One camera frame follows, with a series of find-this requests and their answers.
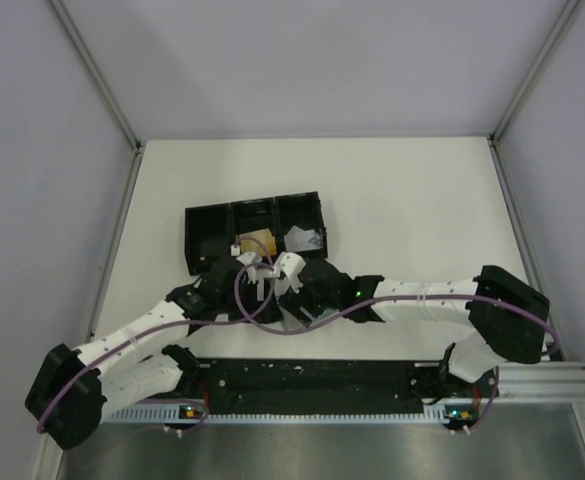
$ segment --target black storage box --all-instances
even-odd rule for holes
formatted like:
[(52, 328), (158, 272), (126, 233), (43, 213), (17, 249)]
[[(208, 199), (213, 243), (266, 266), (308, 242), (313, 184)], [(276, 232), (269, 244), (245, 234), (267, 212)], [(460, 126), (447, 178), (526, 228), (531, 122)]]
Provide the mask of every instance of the black storage box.
[[(286, 248), (290, 229), (314, 230), (318, 241), (311, 250)], [(260, 198), (185, 209), (185, 259), (191, 275), (207, 272), (229, 255), (237, 236), (269, 229), (277, 254), (295, 251), (307, 258), (327, 258), (328, 244), (318, 192)]]

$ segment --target white tabletop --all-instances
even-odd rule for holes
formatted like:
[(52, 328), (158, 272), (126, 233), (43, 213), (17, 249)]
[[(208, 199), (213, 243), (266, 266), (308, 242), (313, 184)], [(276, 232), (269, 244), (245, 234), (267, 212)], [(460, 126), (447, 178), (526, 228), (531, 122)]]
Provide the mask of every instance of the white tabletop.
[[(484, 138), (150, 141), (97, 337), (193, 281), (186, 207), (315, 190), (329, 261), (351, 276), (447, 281), (496, 264), (526, 278)], [(296, 337), (204, 328), (182, 344), (199, 357), (432, 360), (467, 334), (425, 320), (339, 320)]]

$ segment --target white wall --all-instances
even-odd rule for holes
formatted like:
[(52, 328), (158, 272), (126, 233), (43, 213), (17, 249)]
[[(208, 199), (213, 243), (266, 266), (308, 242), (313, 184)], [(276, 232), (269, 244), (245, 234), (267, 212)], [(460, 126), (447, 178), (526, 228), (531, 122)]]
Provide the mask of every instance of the white wall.
[(585, 359), (585, 5), (503, 155), (564, 340)]
[(0, 480), (39, 436), (23, 402), (85, 334), (131, 154), (42, 0), (0, 0)]
[(566, 0), (65, 0), (143, 139), (489, 134)]

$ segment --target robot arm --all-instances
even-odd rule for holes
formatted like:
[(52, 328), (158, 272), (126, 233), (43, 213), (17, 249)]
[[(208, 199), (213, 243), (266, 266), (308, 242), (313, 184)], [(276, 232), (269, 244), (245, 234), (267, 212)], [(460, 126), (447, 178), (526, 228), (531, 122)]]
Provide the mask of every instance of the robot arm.
[[(233, 294), (234, 280), (259, 260), (255, 253), (222, 258), (197, 282), (174, 289), (118, 331), (74, 350), (56, 347), (44, 360), (26, 407), (43, 419), (45, 431), (59, 446), (69, 449), (121, 408), (175, 389), (192, 391), (199, 364), (187, 349), (174, 344), (220, 315), (230, 322), (244, 321)], [(541, 358), (542, 328), (495, 304), (472, 300), (480, 296), (507, 301), (547, 318), (548, 300), (499, 267), (484, 267), (469, 280), (409, 283), (382, 276), (352, 279), (325, 260), (306, 262), (283, 253), (273, 267), (248, 268), (247, 273), (241, 299), (248, 311), (254, 311), (271, 288), (277, 298), (253, 319), (261, 324), (281, 320), (284, 309), (306, 326), (326, 310), (336, 310), (357, 323), (420, 319), (473, 327), (472, 335), (446, 350), (436, 379), (442, 384), (454, 378), (473, 383), (506, 361), (536, 363)], [(95, 368), (86, 370), (92, 364)], [(80, 372), (84, 374), (73, 379)], [(71, 381), (67, 393), (56, 398)]]

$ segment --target yellow object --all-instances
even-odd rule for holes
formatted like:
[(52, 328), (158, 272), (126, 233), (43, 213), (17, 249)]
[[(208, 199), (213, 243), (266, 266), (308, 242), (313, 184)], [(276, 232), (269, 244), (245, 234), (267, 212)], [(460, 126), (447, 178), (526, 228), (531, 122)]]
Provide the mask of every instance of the yellow object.
[(265, 257), (265, 252), (261, 247), (251, 240), (241, 240), (242, 237), (254, 237), (259, 240), (268, 249), (270, 255), (276, 255), (276, 240), (274, 235), (269, 228), (263, 230), (256, 230), (254, 232), (242, 233), (239, 235), (239, 241), (241, 246), (241, 253), (245, 252), (257, 252), (262, 257)]

